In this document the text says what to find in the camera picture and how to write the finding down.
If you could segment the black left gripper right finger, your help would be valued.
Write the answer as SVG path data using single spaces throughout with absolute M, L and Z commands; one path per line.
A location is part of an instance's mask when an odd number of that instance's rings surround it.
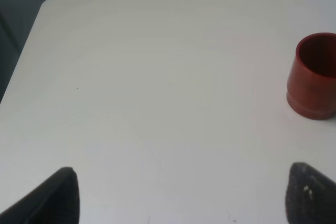
M 304 162 L 289 171 L 285 197 L 289 223 L 335 223 L 335 182 Z

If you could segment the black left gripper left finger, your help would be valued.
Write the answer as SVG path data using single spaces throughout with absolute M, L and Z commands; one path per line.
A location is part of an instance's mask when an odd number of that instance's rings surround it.
M 77 174 L 62 167 L 1 213 L 1 223 L 79 223 Z

